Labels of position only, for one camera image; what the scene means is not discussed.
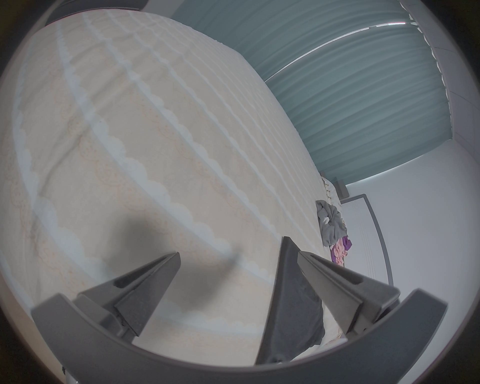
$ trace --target curtain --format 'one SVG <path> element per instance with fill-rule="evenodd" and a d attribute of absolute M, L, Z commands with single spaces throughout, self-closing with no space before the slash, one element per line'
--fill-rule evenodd
<path fill-rule="evenodd" d="M 319 171 L 355 182 L 452 137 L 445 86 L 397 0 L 185 0 L 173 15 L 235 49 L 265 81 Z"/>

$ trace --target bed sheet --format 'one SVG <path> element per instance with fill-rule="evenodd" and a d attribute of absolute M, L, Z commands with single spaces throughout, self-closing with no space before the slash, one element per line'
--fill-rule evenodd
<path fill-rule="evenodd" d="M 135 344 L 251 365 L 282 236 L 323 257 L 328 199 L 282 107 L 243 57 L 126 10 L 38 31 L 4 74 L 0 259 L 26 311 L 178 251 Z M 325 309 L 328 343 L 339 328 Z"/>

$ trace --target curtain fold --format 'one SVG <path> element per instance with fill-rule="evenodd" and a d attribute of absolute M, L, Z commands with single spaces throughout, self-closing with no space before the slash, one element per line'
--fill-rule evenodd
<path fill-rule="evenodd" d="M 452 137 L 445 86 L 397 0 L 186 0 L 173 15 L 235 49 L 265 81 L 317 169 L 346 184 Z"/>

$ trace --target beige bed sheet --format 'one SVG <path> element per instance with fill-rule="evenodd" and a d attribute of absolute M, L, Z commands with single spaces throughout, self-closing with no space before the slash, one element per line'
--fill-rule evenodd
<path fill-rule="evenodd" d="M 253 364 L 282 236 L 329 257 L 325 185 L 253 68 L 173 20 L 96 10 L 38 31 L 1 81 L 0 266 L 24 310 L 179 251 L 135 344 Z"/>

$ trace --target gray cloth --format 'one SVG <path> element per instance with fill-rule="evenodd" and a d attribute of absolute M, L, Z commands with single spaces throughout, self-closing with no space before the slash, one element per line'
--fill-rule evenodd
<path fill-rule="evenodd" d="M 329 247 L 347 235 L 347 227 L 343 223 L 342 216 L 336 207 L 330 205 L 325 200 L 317 200 L 316 203 L 322 242 L 325 247 Z"/>

